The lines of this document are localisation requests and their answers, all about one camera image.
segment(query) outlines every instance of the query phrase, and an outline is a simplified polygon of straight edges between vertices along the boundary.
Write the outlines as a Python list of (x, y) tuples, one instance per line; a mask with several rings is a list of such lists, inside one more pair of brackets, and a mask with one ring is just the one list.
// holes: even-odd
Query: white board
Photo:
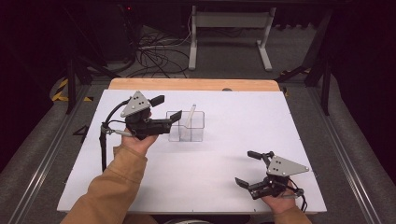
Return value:
[[(99, 144), (100, 125), (120, 102), (136, 90), (105, 90), (91, 127), (71, 172), (58, 211), (70, 211), (86, 193), (94, 177), (102, 173)], [(165, 102), (151, 108), (153, 119), (164, 119), (167, 111), (205, 112), (203, 142), (169, 142), (162, 134), (148, 151), (148, 166), (140, 190), (129, 212), (148, 214), (220, 213), (257, 214), (270, 212), (262, 200), (252, 200), (236, 185), (238, 177), (255, 184), (265, 177), (265, 163), (247, 152), (274, 151), (280, 157), (311, 169), (288, 105), (281, 91), (141, 91), (148, 99), (165, 95)], [(123, 120), (120, 112), (112, 119)], [(111, 123), (113, 129), (124, 124)], [(107, 164), (120, 135), (107, 136)], [(325, 212), (326, 206), (313, 172), (293, 175), (304, 189), (306, 212)], [(302, 199), (297, 200), (300, 206)]]

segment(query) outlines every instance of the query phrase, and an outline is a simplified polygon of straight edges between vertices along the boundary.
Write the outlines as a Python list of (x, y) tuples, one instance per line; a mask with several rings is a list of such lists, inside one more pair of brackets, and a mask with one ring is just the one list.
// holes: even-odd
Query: jacket sleeve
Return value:
[(311, 221), (297, 206), (274, 215), (275, 224), (311, 224)]
[(63, 224), (122, 223), (139, 190), (147, 158), (124, 146), (114, 147), (114, 152), (114, 160), (91, 182)]

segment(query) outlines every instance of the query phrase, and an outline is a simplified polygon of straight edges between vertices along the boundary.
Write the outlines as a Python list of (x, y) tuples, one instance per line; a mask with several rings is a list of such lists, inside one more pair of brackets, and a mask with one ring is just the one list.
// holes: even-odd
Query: metal stand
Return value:
[(110, 78), (120, 77), (117, 74), (114, 74), (101, 65), (98, 65), (91, 60), (81, 57), (81, 56), (74, 56), (72, 59), (69, 60), (67, 63), (67, 79), (68, 79), (68, 107), (66, 114), (69, 114), (73, 107), (76, 105), (76, 77), (78, 77), (79, 81), (82, 85), (90, 85), (92, 82), (92, 77), (89, 74), (87, 66), (91, 66), (92, 68), (96, 69), (97, 71), (105, 74)]
[(197, 55), (197, 27), (243, 27), (265, 28), (262, 40), (257, 41), (257, 46), (262, 56), (265, 71), (272, 71), (265, 44), (271, 30), (276, 9), (272, 7), (269, 12), (240, 13), (240, 12), (201, 12), (192, 6), (191, 13), (191, 47), (189, 69), (194, 70)]
[(312, 40), (312, 43), (305, 55), (303, 64), (292, 71), (283, 71), (284, 75), (275, 79), (276, 82), (284, 82), (291, 77), (294, 77), (308, 68), (311, 68), (308, 76), (306, 77), (304, 83), (306, 87), (314, 87), (318, 84), (321, 76), (323, 77), (322, 94), (321, 94), (321, 106), (323, 112), (329, 116), (328, 103), (329, 103), (329, 91), (330, 91), (330, 76), (331, 69), (329, 65), (329, 56), (326, 52), (321, 52), (319, 55), (320, 47), (324, 36), (326, 35), (327, 26), (332, 17), (332, 9), (328, 9), (320, 22), (317, 32)]

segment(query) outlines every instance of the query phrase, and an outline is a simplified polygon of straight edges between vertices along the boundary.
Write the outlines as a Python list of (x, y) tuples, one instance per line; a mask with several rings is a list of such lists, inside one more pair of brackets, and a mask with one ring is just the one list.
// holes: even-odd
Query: clear acrylic box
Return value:
[[(166, 118), (175, 114), (177, 111), (166, 112)], [(188, 117), (190, 111), (182, 111), (181, 119), (172, 125), (169, 133), (170, 142), (202, 142), (204, 141), (205, 113), (203, 111), (194, 111), (191, 117), (190, 125)]]

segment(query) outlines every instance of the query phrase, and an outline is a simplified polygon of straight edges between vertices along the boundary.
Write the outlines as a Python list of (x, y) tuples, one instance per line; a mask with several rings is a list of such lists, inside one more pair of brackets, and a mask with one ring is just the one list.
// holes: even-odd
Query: human hand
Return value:
[[(291, 195), (293, 191), (290, 189), (286, 189), (283, 195)], [(282, 194), (277, 197), (273, 197), (271, 195), (262, 197), (262, 200), (270, 206), (273, 214), (283, 213), (292, 207), (296, 206), (296, 201), (294, 198), (282, 198)]]
[(158, 134), (157, 135), (149, 135), (145, 139), (140, 140), (135, 136), (129, 137), (129, 136), (122, 136), (121, 137), (121, 145), (126, 146), (128, 148), (131, 148), (132, 150), (142, 154), (143, 156), (146, 156), (149, 147), (157, 140)]

